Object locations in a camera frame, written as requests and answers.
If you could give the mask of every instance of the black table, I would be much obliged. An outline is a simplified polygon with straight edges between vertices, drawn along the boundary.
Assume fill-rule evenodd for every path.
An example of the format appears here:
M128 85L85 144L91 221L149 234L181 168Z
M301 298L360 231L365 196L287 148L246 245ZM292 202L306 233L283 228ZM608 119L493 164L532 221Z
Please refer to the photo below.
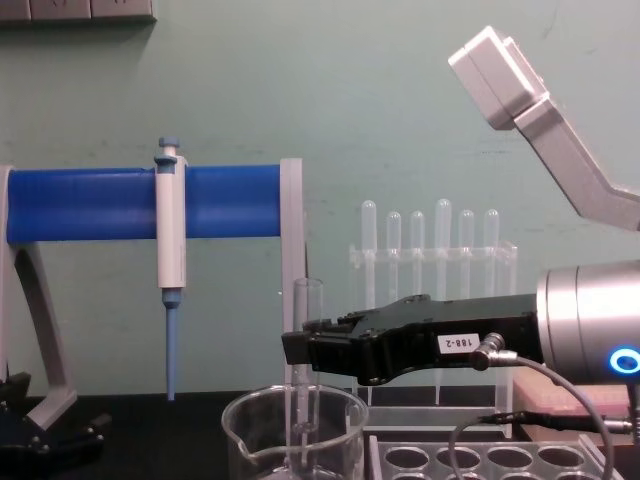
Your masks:
M462 392L455 391L454 397ZM242 392L182 394L168 403L163 395L81 397L53 428L64 433L101 413L113 425L101 461L59 480L211 480L228 478L227 440L220 426L225 406ZM482 401L482 396L474 395ZM516 438L526 440L522 432ZM405 440L444 441L446 432L402 435ZM397 436L378 434L380 440ZM465 441L500 441L498 433L469 432ZM625 479L639 478L640 450L617 447L616 468Z

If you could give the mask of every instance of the cable connector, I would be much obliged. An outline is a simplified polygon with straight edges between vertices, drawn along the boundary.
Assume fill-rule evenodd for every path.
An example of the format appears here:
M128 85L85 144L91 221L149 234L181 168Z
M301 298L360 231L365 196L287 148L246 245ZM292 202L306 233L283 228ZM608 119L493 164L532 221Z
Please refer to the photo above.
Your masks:
M505 348L504 338L499 333L487 335L480 346L469 355L474 370L484 371L489 367L513 367L517 364L518 354Z

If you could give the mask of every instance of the blue cylinder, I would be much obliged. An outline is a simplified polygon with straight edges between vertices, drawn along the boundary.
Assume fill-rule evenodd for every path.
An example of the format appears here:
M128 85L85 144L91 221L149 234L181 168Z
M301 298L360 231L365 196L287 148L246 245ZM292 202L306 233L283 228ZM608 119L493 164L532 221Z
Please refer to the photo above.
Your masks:
M278 165L187 167L188 238L280 235ZM156 237L153 169L14 170L7 241Z

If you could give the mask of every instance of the glass beaker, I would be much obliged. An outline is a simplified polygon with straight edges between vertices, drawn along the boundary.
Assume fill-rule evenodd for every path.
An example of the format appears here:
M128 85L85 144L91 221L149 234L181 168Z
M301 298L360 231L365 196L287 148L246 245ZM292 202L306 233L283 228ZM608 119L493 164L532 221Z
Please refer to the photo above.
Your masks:
M300 395L300 389L309 389ZM296 399L317 405L296 424ZM232 480L363 480L365 403L325 385L276 385L231 402L222 414Z

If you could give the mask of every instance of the silver cylinder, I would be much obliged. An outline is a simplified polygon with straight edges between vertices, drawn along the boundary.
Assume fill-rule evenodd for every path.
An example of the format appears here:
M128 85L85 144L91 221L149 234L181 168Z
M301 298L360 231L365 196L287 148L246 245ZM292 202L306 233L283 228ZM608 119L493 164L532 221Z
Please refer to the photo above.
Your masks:
M640 383L640 261L551 270L537 303L549 368L576 384Z

